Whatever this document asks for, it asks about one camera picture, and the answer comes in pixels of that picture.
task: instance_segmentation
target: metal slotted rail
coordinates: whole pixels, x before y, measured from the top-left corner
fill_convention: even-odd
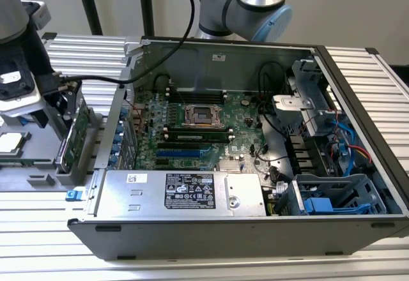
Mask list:
[[[118,78],[125,67],[124,41],[58,35],[46,46],[55,70]],[[82,90],[88,105],[106,116],[115,88],[85,82]],[[103,261],[66,227],[82,205],[65,202],[64,192],[0,193],[0,280],[398,281],[409,275],[409,238],[383,239],[342,257]]]

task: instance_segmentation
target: barcode sticker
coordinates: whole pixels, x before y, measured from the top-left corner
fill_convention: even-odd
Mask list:
[[[128,174],[127,183],[146,183],[148,174]]]

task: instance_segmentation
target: blue tab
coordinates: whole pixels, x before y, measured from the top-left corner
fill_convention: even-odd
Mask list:
[[[69,190],[65,195],[65,201],[81,201],[82,191]]]

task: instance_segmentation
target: robotic arm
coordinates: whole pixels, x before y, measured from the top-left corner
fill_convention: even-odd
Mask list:
[[[54,121],[55,125],[68,128],[81,83],[62,84],[51,68],[36,32],[50,19],[46,6],[0,0],[0,14],[0,115],[7,121],[30,114],[41,127]],[[57,116],[51,116],[47,108]]]
[[[237,34],[254,42],[274,42],[292,17],[286,0],[201,0],[196,38],[229,40]]]

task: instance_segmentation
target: green circuit board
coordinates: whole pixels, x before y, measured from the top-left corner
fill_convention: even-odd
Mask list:
[[[168,125],[169,109],[176,109],[176,126],[181,126],[185,120],[184,110],[186,104],[168,103],[164,95],[153,94],[143,91],[136,94],[135,102],[145,105],[144,112],[141,112],[144,126],[137,129],[137,159],[135,169],[163,170],[163,169],[195,169],[200,171],[212,171],[221,160],[237,160],[240,154],[242,173],[255,173],[254,157],[250,155],[250,146],[253,144],[256,149],[265,143],[262,128],[256,128],[258,122],[257,103],[250,103],[248,106],[242,105],[242,100],[251,100],[251,96],[244,93],[228,93],[223,105],[217,107],[220,116],[220,123],[224,128],[233,129],[234,139],[229,143],[202,143],[200,140],[194,141],[200,145],[200,158],[158,158],[158,144],[165,143],[163,129]],[[158,160],[166,160],[163,165],[158,165]],[[266,165],[260,165],[259,169],[266,169]]]

